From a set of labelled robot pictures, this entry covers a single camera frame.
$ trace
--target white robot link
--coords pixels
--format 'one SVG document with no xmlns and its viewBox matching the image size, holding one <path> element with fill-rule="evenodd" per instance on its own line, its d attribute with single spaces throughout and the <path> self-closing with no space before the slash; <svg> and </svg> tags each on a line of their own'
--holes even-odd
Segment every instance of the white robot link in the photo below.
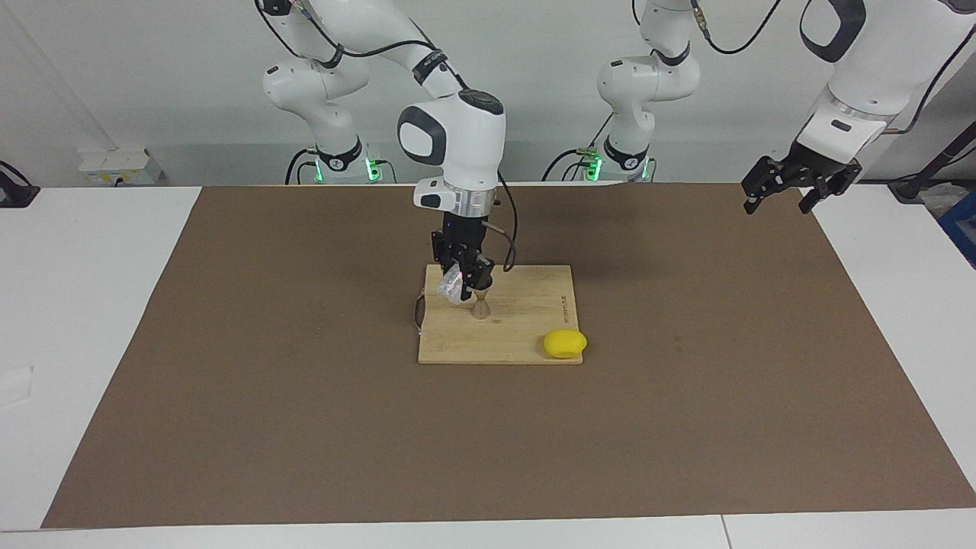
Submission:
<svg viewBox="0 0 976 549">
<path fill-rule="evenodd" d="M 693 4 L 697 9 L 697 0 Z M 833 37 L 809 35 L 803 19 L 814 7 L 836 15 Z M 750 214 L 764 198 L 791 187 L 813 188 L 800 201 L 803 213 L 847 191 L 862 171 L 855 156 L 960 51 L 976 23 L 976 0 L 808 0 L 806 8 L 803 43 L 834 64 L 834 75 L 790 153 L 779 161 L 763 156 L 743 180 Z M 699 23 L 705 27 L 704 19 Z"/>
<path fill-rule="evenodd" d="M 382 56 L 413 73 L 431 97 L 400 115 L 397 136 L 411 159 L 442 168 L 422 180 L 414 203 L 444 212 L 432 234 L 445 273 L 458 266 L 462 299 L 492 284 L 495 262 L 482 254 L 505 149 L 506 117 L 494 96 L 470 89 L 418 26 L 389 0 L 255 0 L 265 22 L 296 57 L 271 68 L 264 87 L 279 107 L 311 127 L 330 169 L 367 169 L 352 117 L 332 100 L 363 88 L 363 59 Z"/>
<path fill-rule="evenodd" d="M 690 41 L 694 28 L 688 0 L 648 0 L 640 34 L 651 54 L 615 60 L 600 70 L 596 88 L 613 109 L 608 137 L 600 146 L 604 173 L 640 179 L 655 126 L 650 104 L 683 99 L 698 88 L 701 70 Z"/>
</svg>

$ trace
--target black stand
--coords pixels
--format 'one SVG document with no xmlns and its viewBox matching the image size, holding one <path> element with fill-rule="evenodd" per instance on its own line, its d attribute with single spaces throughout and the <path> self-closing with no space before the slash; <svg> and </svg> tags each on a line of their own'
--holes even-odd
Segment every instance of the black stand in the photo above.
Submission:
<svg viewBox="0 0 976 549">
<path fill-rule="evenodd" d="M 41 191 L 41 188 L 33 185 L 18 185 L 3 172 L 0 172 L 0 189 L 6 194 L 0 208 L 26 208 Z"/>
<path fill-rule="evenodd" d="M 933 158 L 910 181 L 901 183 L 892 182 L 888 184 L 888 188 L 891 189 L 891 193 L 895 195 L 895 198 L 903 204 L 921 204 L 922 201 L 918 198 L 918 193 L 921 192 L 921 188 L 932 181 L 935 174 L 939 173 L 942 168 L 945 168 L 954 158 L 959 156 L 962 150 L 973 141 L 976 141 L 976 122 L 969 124 L 969 127 L 963 130 L 959 134 L 959 137 L 955 138 L 945 150 Z"/>
</svg>

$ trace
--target yellow object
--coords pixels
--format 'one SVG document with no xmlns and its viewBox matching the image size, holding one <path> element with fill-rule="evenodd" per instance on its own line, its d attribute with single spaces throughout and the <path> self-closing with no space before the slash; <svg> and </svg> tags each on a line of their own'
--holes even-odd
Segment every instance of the yellow object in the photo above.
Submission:
<svg viewBox="0 0 976 549">
<path fill-rule="evenodd" d="M 587 336 L 579 330 L 555 330 L 543 341 L 546 354 L 554 359 L 574 359 L 587 347 Z"/>
</svg>

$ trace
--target wooden cutting board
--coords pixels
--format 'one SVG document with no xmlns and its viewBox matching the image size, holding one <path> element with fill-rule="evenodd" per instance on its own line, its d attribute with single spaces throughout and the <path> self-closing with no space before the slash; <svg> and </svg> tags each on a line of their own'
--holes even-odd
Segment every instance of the wooden cutting board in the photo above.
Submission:
<svg viewBox="0 0 976 549">
<path fill-rule="evenodd" d="M 426 312 L 421 326 L 421 364 L 582 364 L 583 356 L 553 359 L 543 338 L 558 329 L 580 329 L 569 266 L 495 269 L 486 301 L 491 315 L 471 315 L 474 298 L 456 306 L 437 293 L 437 265 L 427 266 Z"/>
</svg>

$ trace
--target blue box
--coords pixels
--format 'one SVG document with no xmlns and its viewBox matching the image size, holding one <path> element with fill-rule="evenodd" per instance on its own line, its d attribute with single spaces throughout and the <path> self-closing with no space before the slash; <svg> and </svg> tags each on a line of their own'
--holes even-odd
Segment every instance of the blue box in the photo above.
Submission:
<svg viewBox="0 0 976 549">
<path fill-rule="evenodd" d="M 976 267 L 976 192 L 971 192 L 942 216 L 939 225 L 969 263 Z"/>
</svg>

